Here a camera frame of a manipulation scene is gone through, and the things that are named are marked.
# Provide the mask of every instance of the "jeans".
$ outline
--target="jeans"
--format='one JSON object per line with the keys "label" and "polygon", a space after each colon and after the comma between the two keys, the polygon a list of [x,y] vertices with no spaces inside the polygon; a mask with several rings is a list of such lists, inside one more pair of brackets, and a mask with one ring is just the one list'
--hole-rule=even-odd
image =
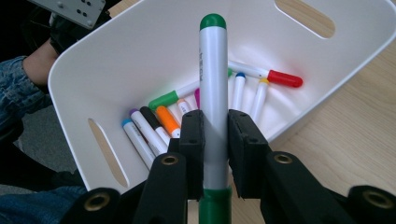
{"label": "jeans", "polygon": [[0,63],[0,131],[28,113],[52,105],[50,97],[26,76],[25,56]]}
{"label": "jeans", "polygon": [[0,224],[60,223],[75,200],[86,192],[75,186],[0,196]]}

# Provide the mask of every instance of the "light wood surface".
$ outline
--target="light wood surface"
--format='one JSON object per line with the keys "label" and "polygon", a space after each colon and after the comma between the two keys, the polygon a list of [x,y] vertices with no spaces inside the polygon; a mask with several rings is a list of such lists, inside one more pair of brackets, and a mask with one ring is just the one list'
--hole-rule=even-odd
{"label": "light wood surface", "polygon": [[[112,15],[135,2],[123,0]],[[273,149],[294,154],[324,187],[342,195],[357,185],[396,195],[396,41]],[[260,201],[238,199],[233,192],[233,223],[264,223]],[[188,216],[189,223],[198,223],[197,202],[189,203]]]}

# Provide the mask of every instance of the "yellow marker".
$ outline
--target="yellow marker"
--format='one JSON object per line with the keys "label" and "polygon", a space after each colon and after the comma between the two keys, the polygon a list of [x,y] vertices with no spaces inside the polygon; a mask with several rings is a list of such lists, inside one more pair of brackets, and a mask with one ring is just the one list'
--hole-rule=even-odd
{"label": "yellow marker", "polygon": [[157,107],[155,112],[156,112],[161,124],[166,129],[166,131],[173,138],[179,138],[180,137],[180,126],[177,124],[175,118],[169,112],[169,110],[165,106],[160,105]]}

